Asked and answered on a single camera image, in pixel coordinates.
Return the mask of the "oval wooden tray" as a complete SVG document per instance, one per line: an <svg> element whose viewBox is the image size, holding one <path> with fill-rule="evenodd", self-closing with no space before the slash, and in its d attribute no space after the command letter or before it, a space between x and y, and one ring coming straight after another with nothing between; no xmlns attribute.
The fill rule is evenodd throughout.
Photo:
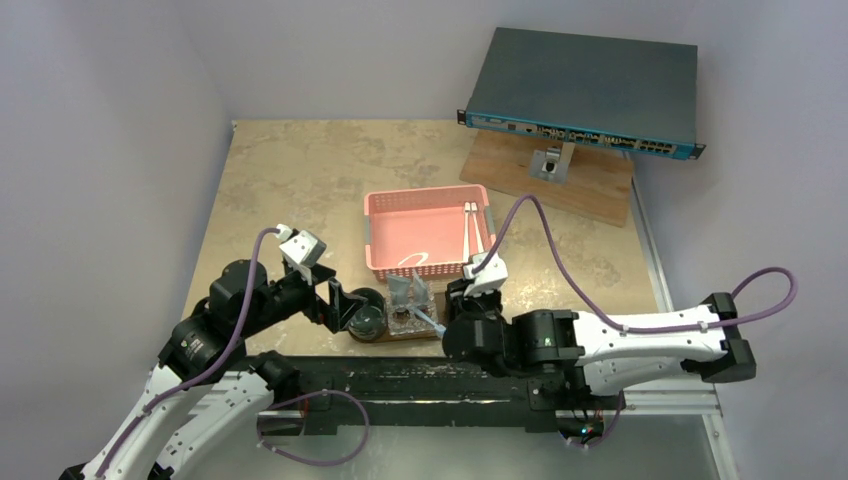
<svg viewBox="0 0 848 480"><path fill-rule="evenodd" d="M391 298L377 290L361 288L356 295L366 299L347 325L348 334L361 343L387 343L407 340L435 339L435 328L426 320L409 312L395 312Z"/></svg>

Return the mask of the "pink plastic basket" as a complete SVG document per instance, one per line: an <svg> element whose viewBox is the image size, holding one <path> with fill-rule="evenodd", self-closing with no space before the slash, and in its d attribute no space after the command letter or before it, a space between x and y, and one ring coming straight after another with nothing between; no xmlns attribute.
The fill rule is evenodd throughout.
<svg viewBox="0 0 848 480"><path fill-rule="evenodd" d="M496 240L488 193L479 184L371 192L364 197L365 262L376 279L388 274L424 278L460 276L477 254L469 216L471 254L462 262L463 206L478 204L485 251Z"/></svg>

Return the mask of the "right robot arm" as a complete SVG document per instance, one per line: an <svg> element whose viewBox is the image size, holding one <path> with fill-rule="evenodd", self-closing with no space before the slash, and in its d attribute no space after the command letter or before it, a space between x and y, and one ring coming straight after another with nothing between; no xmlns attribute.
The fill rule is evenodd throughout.
<svg viewBox="0 0 848 480"><path fill-rule="evenodd" d="M666 376L697 375L705 383L751 380L757 363L733 320L726 292L694 308L654 314L599 315L537 309L506 320L502 295L465 293L465 280L448 284L441 342L451 360L477 365L493 377L558 375L564 399L584 407L597 397Z"/></svg>

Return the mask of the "dark green mug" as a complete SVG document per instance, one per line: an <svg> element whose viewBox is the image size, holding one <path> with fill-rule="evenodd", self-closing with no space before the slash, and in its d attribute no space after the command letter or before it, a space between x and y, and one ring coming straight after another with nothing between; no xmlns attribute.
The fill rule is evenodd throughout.
<svg viewBox="0 0 848 480"><path fill-rule="evenodd" d="M373 288L362 287L353 291L365 299L362 306L348 322L348 333L357 341L374 343L388 330L384 296Z"/></svg>

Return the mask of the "blue toothbrush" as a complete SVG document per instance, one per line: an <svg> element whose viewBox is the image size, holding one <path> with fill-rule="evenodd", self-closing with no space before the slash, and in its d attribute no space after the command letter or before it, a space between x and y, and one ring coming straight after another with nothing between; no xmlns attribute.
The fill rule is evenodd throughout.
<svg viewBox="0 0 848 480"><path fill-rule="evenodd" d="M421 310L421 309L420 309L420 308L418 308L418 307L415 307L415 306L409 306L409 307L407 308L407 310L408 310L408 311L409 311L412 315L414 315L415 317L417 317L418 319L420 319L420 320L422 320L422 321L426 322L428 325L430 325L430 326L432 327L432 329L433 329L434 333L436 334L436 336L437 336L439 339L442 339L442 338L443 338L443 336L444 336L444 334L445 334L445 331L446 331L446 327L445 327L444 325L442 325L441 323L439 323L439 322L437 322L436 320L434 320L433 318L431 318L428 314L426 314L423 310Z"/></svg>

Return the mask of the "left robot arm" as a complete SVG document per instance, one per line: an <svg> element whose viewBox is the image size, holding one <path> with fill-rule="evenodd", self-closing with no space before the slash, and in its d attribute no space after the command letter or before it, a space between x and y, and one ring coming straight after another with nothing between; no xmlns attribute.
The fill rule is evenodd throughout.
<svg viewBox="0 0 848 480"><path fill-rule="evenodd" d="M251 260L227 265L158 355L144 392L94 459L66 468L64 479L186 479L203 457L260 412L294 408L304 417L336 390L314 385L276 351L248 354L246 338L303 313L337 333L381 311L370 288L343 290L321 265L305 279L289 271L268 280Z"/></svg>

